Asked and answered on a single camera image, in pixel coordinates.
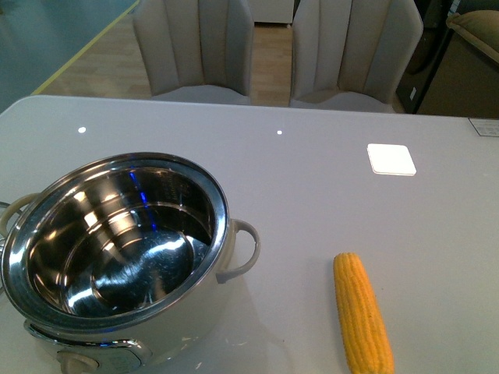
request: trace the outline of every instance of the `corn on the cob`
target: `corn on the cob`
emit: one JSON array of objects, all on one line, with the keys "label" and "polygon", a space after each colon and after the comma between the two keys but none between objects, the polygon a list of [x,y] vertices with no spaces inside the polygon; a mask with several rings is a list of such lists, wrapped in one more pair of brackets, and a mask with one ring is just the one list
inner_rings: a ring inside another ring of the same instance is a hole
[{"label": "corn on the cob", "polygon": [[393,374],[390,342],[376,296],[360,258],[334,258],[334,286],[345,355],[352,374]]}]

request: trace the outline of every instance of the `chair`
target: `chair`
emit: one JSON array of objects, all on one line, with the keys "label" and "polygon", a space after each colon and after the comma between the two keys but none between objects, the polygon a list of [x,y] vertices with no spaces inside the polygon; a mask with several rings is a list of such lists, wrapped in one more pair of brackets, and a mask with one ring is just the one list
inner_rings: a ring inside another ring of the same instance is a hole
[{"label": "chair", "polygon": [[141,0],[133,27],[152,99],[250,104],[247,0]]},{"label": "chair", "polygon": [[422,32],[414,0],[302,0],[293,21],[289,105],[394,112]]}]

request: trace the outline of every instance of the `white coaster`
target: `white coaster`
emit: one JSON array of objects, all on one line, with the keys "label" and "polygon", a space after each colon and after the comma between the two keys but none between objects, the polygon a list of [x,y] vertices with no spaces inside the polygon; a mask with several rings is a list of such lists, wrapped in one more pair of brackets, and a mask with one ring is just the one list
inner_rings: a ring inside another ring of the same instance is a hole
[{"label": "white coaster", "polygon": [[367,153],[376,174],[412,176],[416,173],[416,167],[406,146],[368,144]]}]

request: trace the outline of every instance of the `pot handle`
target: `pot handle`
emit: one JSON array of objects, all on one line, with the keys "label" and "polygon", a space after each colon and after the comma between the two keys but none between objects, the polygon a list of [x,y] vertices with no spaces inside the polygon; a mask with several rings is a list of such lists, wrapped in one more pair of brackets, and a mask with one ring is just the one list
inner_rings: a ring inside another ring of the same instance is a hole
[{"label": "pot handle", "polygon": [[3,214],[0,215],[0,235],[3,236],[4,238],[7,237],[9,234],[9,231],[7,230],[7,224],[10,220],[10,218],[23,206],[28,205],[31,203],[35,197],[37,197],[37,193],[31,193],[30,195],[26,195],[23,197],[18,198],[15,202],[10,204],[5,208],[3,211]]},{"label": "pot handle", "polygon": [[225,283],[226,281],[238,277],[239,275],[243,275],[253,267],[253,265],[257,262],[258,256],[260,255],[260,236],[258,235],[257,230],[252,225],[241,220],[232,220],[232,224],[234,225],[234,232],[236,234],[239,231],[246,231],[253,237],[255,241],[255,249],[251,258],[244,265],[236,267],[235,269],[218,271],[216,277],[219,284]]}]

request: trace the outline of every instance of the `table surface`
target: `table surface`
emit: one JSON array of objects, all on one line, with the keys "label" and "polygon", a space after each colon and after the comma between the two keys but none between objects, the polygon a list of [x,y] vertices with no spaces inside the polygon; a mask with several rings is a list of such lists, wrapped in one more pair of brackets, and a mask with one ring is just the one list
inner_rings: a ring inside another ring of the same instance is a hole
[{"label": "table surface", "polygon": [[[370,143],[407,146],[416,174],[373,173]],[[29,97],[0,115],[0,200],[134,151],[206,168],[262,243],[213,331],[139,372],[349,373],[331,264],[357,252],[397,373],[497,373],[499,139],[467,118]],[[5,295],[0,331],[2,372],[58,372]]]}]

